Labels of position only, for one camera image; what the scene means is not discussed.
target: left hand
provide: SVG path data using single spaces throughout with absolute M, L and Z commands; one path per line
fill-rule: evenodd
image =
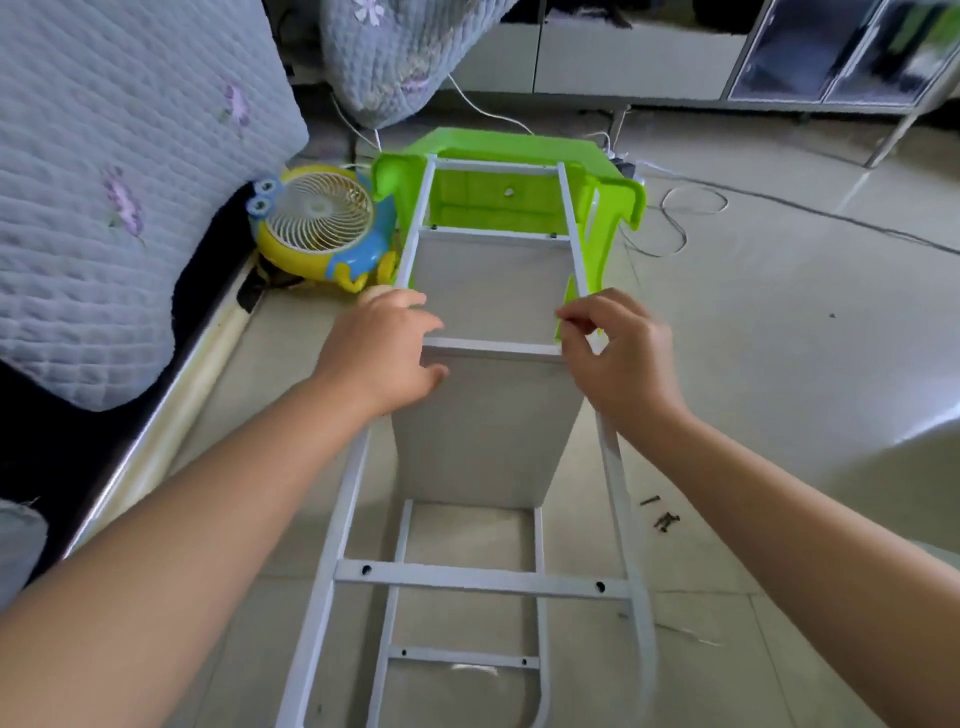
M 432 313 L 410 307 L 423 303 L 426 295 L 409 288 L 365 291 L 337 317 L 310 381 L 348 391 L 367 420 L 426 397 L 449 371 L 420 365 L 423 336 L 444 327 Z

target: white board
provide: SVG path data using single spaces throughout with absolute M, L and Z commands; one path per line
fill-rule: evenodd
M 495 508 L 535 508 L 583 403 L 557 354 L 424 346 L 424 363 L 450 377 L 394 414 L 404 497 Z
M 553 312 L 573 274 L 568 243 L 420 236 L 411 287 L 444 322 L 441 336 L 553 344 Z

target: quilted mattress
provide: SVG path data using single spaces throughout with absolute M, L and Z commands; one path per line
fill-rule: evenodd
M 173 355 L 217 209 L 307 129 L 259 0 L 0 6 L 0 359 L 84 409 Z

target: power cord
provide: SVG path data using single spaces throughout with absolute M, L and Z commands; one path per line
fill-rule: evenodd
M 713 195 L 716 195 L 717 198 L 722 200 L 723 205 L 721 205 L 718 209 L 697 209 L 696 207 L 682 207 L 682 206 L 667 207 L 666 203 L 667 203 L 667 200 L 670 199 L 670 195 L 674 194 L 675 192 L 679 192 L 682 189 L 704 189 L 707 192 Z M 677 221 L 677 219 L 670 214 L 671 212 L 685 212 L 691 215 L 719 215 L 729 206 L 730 206 L 730 198 L 727 197 L 727 195 L 723 194 L 719 190 L 713 189 L 712 187 L 706 186 L 704 184 L 681 184 L 676 187 L 671 187 L 666 191 L 666 194 L 663 195 L 662 198 L 660 198 L 660 202 L 658 204 L 648 205 L 647 208 L 658 209 L 661 213 L 663 213 L 663 217 L 666 218 L 666 221 L 670 223 L 671 227 L 680 234 L 680 247 L 677 248 L 677 250 L 673 251 L 672 253 L 664 253 L 664 254 L 650 253 L 650 251 L 645 251 L 642 248 L 640 248 L 629 237 L 627 237 L 627 245 L 633 248 L 635 251 L 637 251 L 641 255 L 646 255 L 647 257 L 670 257 L 671 255 L 676 255 L 686 247 L 686 244 L 688 242 L 690 242 L 690 236 L 687 234 L 686 230 L 684 229 L 684 226 L 681 225 Z
M 766 200 L 768 202 L 777 203 L 778 205 L 792 207 L 794 209 L 801 210 L 802 212 L 809 212 L 811 215 L 817 215 L 818 217 L 826 217 L 829 220 L 837 220 L 842 223 L 848 223 L 849 225 L 854 225 L 854 226 L 857 226 L 858 228 L 863 228 L 864 230 L 879 232 L 884 235 L 889 235 L 890 237 L 896 237 L 900 240 L 905 240 L 908 243 L 913 243 L 915 245 L 922 245 L 926 248 L 932 248 L 933 250 L 940 251 L 941 253 L 949 253 L 951 255 L 960 255 L 960 249 L 951 248 L 951 246 L 949 245 L 943 245 L 942 243 L 934 242 L 933 240 L 914 234 L 913 232 L 900 231 L 900 230 L 897 230 L 896 228 L 885 228 L 882 225 L 875 225 L 874 223 L 868 223 L 864 220 L 857 220 L 854 217 L 848 217 L 847 215 L 840 215 L 835 212 L 827 212 L 826 210 L 817 209 L 816 207 L 811 207 L 808 205 L 803 205 L 801 203 L 794 202 L 793 200 L 786 200 L 782 197 L 777 197 L 776 195 L 769 195 L 766 192 L 755 192 L 754 190 L 751 190 L 751 189 L 734 187 L 731 184 L 722 184 L 720 182 L 712 182 L 710 180 L 699 180 L 695 177 L 688 177 L 687 175 L 682 175 L 679 172 L 674 172 L 672 169 L 661 167 L 658 164 L 655 164 L 651 161 L 647 161 L 645 159 L 638 159 L 636 161 L 636 164 L 642 164 L 645 167 L 656 169 L 658 172 L 661 172 L 667 177 L 670 177 L 675 180 L 681 180 L 683 182 L 689 182 L 691 184 L 700 185 L 701 187 L 708 189 L 711 192 L 717 194 L 721 199 L 724 200 L 723 207 L 721 207 L 718 210 L 704 211 L 704 210 L 693 210 L 693 209 L 681 209 L 678 207 L 674 207 L 672 208 L 674 212 L 694 212 L 696 214 L 703 214 L 703 215 L 717 214 L 719 212 L 722 212 L 725 209 L 727 209 L 730 202 L 730 200 L 726 196 L 721 195 L 720 192 L 718 191 L 718 190 L 723 190 L 725 192 L 733 192 L 738 195 L 746 195 L 747 197 L 756 197 L 760 200 Z M 668 257 L 670 255 L 676 255 L 686 246 L 688 237 L 687 237 L 686 231 L 683 229 L 683 226 L 681 226 L 676 220 L 674 220 L 668 214 L 667 210 L 663 209 L 667 201 L 667 198 L 670 196 L 672 192 L 676 192 L 678 189 L 681 189 L 681 188 L 674 187 L 673 189 L 669 190 L 660 200 L 659 205 L 654 205 L 651 207 L 653 207 L 654 209 L 659 209 L 661 212 L 663 212 L 663 214 L 667 217 L 667 220 L 670 222 L 670 224 L 681 234 L 681 237 L 683 239 L 681 246 L 673 253 L 670 253 L 667 255 L 655 255 L 655 254 L 649 253 L 648 251 L 641 250 L 636 244 L 634 244 L 633 242 L 630 242 L 630 246 L 634 250 L 636 250 L 638 253 L 642 253 L 644 255 L 647 255 L 648 257 Z
M 528 126 L 527 126 L 526 124 L 524 124 L 522 121 L 517 121 L 516 119 L 512 119 L 512 118 L 510 118 L 509 116 L 499 116 L 498 114 L 489 113 L 489 112 L 487 112 L 487 111 L 482 110 L 480 107 L 478 107 L 478 106 L 477 106 L 476 104 L 474 104 L 472 101 L 470 101 L 469 98 L 467 98 L 466 93 L 464 93 L 464 90 L 463 90 L 462 88 L 460 88 L 460 85 L 459 85 L 459 84 L 457 84 L 457 81 L 456 81 L 456 79 L 453 78 L 453 74 L 452 74 L 452 73 L 449 74 L 449 75 L 447 76 L 447 78 L 448 78 L 448 79 L 450 80 L 450 82 L 453 84 L 453 87 L 457 89 L 457 93 L 459 93 L 461 96 L 464 97 L 464 101 L 466 101 L 474 111 L 477 111 L 478 113 L 482 113 L 484 116 L 489 116 L 489 118 L 491 118 L 491 119 L 500 119 L 500 121 L 509 121 L 511 124 L 516 124 L 517 126 L 522 127 L 522 129 L 523 129 L 525 132 L 527 132 L 528 134 L 530 134 L 530 135 L 532 135 L 532 136 L 536 136 L 536 134 L 534 134 L 532 131 L 530 131 L 530 127 L 528 127 Z
M 356 127 L 354 127 L 352 124 L 349 123 L 349 121 L 347 121 L 347 118 L 344 116 L 344 113 L 340 111 L 340 104 L 337 103 L 337 97 L 333 95 L 332 91 L 330 92 L 330 101 L 333 102 L 333 107 L 337 110 L 337 116 L 340 117 L 340 119 L 344 122 L 344 124 L 346 124 L 353 133 L 355 133 L 365 142 L 370 144 L 377 152 L 383 151 L 383 149 L 380 147 L 380 133 L 376 129 L 373 130 L 373 136 L 376 138 L 376 143 L 374 144 L 365 136 L 363 136 Z

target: electric fan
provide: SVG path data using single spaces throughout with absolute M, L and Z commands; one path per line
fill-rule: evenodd
M 370 183 L 355 173 L 309 164 L 253 186 L 247 212 L 260 252 L 277 268 L 311 280 L 332 280 L 356 293 L 375 273 L 390 283 L 396 267 L 391 242 L 392 198 L 373 200 Z

